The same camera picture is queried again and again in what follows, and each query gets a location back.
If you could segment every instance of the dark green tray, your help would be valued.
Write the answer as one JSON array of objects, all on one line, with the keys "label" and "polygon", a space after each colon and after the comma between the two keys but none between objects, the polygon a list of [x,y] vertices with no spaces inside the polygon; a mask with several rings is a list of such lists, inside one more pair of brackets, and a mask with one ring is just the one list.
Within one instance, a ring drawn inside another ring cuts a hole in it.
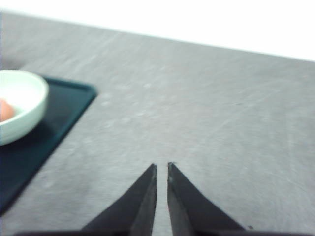
[{"label": "dark green tray", "polygon": [[45,79],[49,84],[45,117],[29,134],[0,147],[0,214],[10,207],[96,96],[89,85]]}]

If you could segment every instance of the white bowl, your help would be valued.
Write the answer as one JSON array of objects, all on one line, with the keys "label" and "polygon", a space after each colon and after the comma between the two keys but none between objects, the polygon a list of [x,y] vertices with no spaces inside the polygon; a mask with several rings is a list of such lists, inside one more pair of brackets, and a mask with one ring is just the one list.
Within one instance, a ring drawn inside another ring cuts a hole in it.
[{"label": "white bowl", "polygon": [[0,122],[0,146],[29,133],[42,120],[49,87],[40,76],[27,71],[0,71],[0,98],[14,108],[14,117]]}]

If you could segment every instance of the orange object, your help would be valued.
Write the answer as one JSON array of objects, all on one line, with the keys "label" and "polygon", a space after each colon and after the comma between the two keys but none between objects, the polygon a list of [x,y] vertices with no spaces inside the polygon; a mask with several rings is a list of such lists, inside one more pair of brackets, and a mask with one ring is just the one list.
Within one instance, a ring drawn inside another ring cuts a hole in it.
[{"label": "orange object", "polygon": [[0,121],[5,121],[14,116],[14,110],[4,99],[0,98]]}]

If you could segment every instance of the gray countertop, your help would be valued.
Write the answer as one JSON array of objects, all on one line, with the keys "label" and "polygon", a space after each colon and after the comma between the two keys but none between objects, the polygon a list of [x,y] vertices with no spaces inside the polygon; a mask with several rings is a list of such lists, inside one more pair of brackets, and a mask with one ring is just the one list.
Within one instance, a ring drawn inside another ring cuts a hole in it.
[{"label": "gray countertop", "polygon": [[315,63],[2,13],[2,69],[99,94],[3,216],[1,231],[79,229],[167,162],[243,226],[315,234]]}]

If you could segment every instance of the white background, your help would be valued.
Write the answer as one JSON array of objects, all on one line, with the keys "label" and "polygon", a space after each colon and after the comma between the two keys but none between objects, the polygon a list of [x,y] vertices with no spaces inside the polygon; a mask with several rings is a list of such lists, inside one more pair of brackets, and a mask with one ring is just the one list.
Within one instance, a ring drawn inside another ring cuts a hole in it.
[{"label": "white background", "polygon": [[2,10],[315,61],[315,0],[1,0]]}]

